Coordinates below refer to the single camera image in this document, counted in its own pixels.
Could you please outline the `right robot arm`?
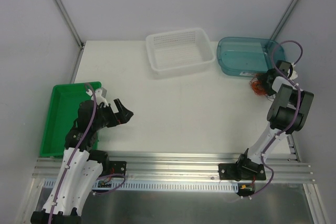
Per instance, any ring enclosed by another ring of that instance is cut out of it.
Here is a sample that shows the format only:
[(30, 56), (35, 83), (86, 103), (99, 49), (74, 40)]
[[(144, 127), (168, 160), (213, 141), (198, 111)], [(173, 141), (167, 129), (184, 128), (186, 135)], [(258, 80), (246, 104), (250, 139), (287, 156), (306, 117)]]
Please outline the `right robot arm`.
[(275, 94), (267, 114), (268, 125), (257, 142), (234, 163), (233, 179), (265, 180), (266, 160), (274, 148), (293, 132), (300, 131), (309, 114), (314, 94), (298, 88), (289, 78), (276, 71), (265, 73), (266, 87)]

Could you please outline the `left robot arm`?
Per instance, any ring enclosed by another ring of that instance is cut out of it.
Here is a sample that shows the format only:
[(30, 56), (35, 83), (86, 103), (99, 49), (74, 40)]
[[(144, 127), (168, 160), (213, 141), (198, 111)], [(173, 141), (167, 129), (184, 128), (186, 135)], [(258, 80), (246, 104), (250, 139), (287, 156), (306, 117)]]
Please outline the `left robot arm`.
[(126, 181), (125, 172), (111, 167), (109, 154), (94, 150), (98, 131), (126, 124), (133, 117), (119, 99), (111, 105), (100, 100), (87, 100), (79, 105), (78, 117), (66, 135), (62, 164), (50, 196), (40, 211), (34, 211), (31, 223), (81, 223), (82, 210), (97, 180), (122, 178), (116, 188)]

